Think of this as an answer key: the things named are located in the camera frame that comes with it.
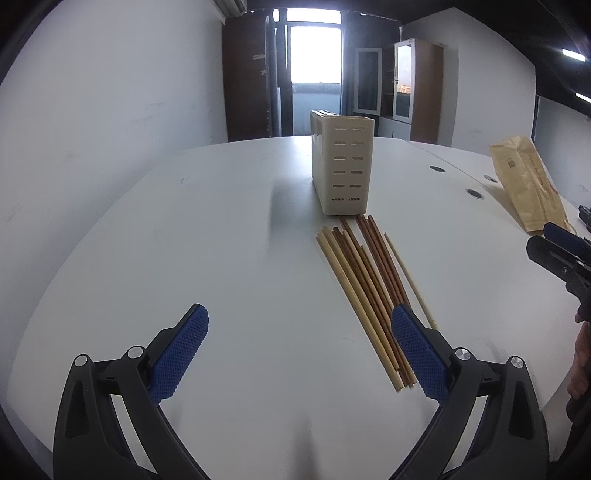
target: air conditioner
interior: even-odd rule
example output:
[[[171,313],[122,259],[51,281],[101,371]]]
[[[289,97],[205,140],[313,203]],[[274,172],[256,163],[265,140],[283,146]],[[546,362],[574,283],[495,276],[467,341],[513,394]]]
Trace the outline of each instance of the air conditioner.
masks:
[[[247,10],[247,0],[213,0],[213,2],[226,18],[240,17]]]

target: brown door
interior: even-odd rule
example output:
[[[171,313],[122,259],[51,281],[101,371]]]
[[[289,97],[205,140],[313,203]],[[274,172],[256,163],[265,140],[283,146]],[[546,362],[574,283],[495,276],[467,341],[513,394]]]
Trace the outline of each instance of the brown door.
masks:
[[[263,13],[228,18],[222,29],[222,64],[228,141],[271,136],[266,28]]]

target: ceiling light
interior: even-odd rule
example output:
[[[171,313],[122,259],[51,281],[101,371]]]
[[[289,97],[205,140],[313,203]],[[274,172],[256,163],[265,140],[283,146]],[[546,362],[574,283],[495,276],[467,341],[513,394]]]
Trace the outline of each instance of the ceiling light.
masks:
[[[585,61],[586,60],[585,57],[583,57],[580,53],[577,53],[575,51],[570,51],[570,50],[562,49],[562,53],[564,55],[566,55],[567,57],[570,57],[570,58],[575,59],[575,60],[579,60],[579,61]]]
[[[583,100],[585,100],[585,102],[591,103],[591,98],[585,97],[585,95],[581,95],[580,93],[577,93],[577,97],[582,98]]]

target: silver screw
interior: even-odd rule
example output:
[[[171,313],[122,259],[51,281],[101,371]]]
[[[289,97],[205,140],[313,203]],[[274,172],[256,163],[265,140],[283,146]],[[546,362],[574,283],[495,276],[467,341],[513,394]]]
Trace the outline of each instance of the silver screw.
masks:
[[[456,350],[456,357],[458,357],[460,360],[469,360],[471,355],[470,352],[465,348],[459,348]]]
[[[129,358],[139,358],[144,353],[144,349],[140,346],[133,346],[127,350],[127,356]]]
[[[524,361],[521,358],[519,358],[518,356],[514,356],[511,359],[511,365],[513,365],[515,368],[523,368],[523,366],[525,364],[524,364]]]
[[[81,367],[82,365],[86,364],[86,355],[78,355],[74,359],[74,365],[77,367]]]

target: glass cabinet door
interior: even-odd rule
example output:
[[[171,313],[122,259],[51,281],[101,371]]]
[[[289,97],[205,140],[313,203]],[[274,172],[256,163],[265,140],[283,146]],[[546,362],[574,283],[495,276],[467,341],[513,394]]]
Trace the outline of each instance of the glass cabinet door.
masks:
[[[413,95],[413,45],[396,46],[396,91],[394,118],[410,122]]]

